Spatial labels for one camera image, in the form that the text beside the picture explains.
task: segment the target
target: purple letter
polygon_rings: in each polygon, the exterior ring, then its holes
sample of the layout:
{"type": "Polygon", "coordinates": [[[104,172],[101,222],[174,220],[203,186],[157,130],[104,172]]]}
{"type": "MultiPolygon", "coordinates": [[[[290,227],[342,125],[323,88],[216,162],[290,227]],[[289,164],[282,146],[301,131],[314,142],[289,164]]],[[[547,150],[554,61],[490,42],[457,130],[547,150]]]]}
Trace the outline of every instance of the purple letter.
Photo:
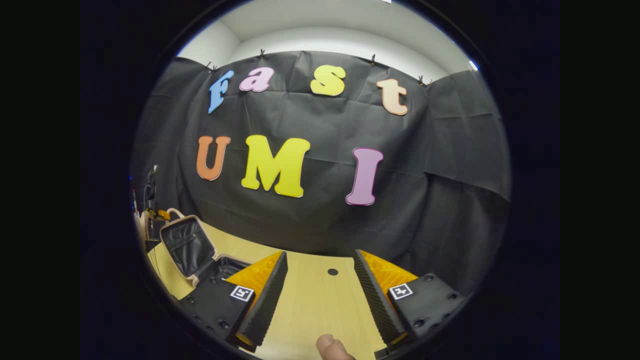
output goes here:
{"type": "Polygon", "coordinates": [[[368,147],[353,149],[353,156],[357,159],[356,178],[353,181],[353,189],[345,200],[349,205],[371,205],[376,201],[372,194],[374,176],[378,163],[384,156],[382,152],[368,147]]]}
{"type": "Polygon", "coordinates": [[[269,87],[269,80],[273,76],[274,72],[275,71],[270,67],[259,67],[257,69],[251,70],[249,75],[256,75],[258,73],[260,75],[249,76],[248,78],[244,79],[242,83],[240,83],[240,90],[253,90],[254,92],[263,92],[267,90],[267,88],[269,87]]]}

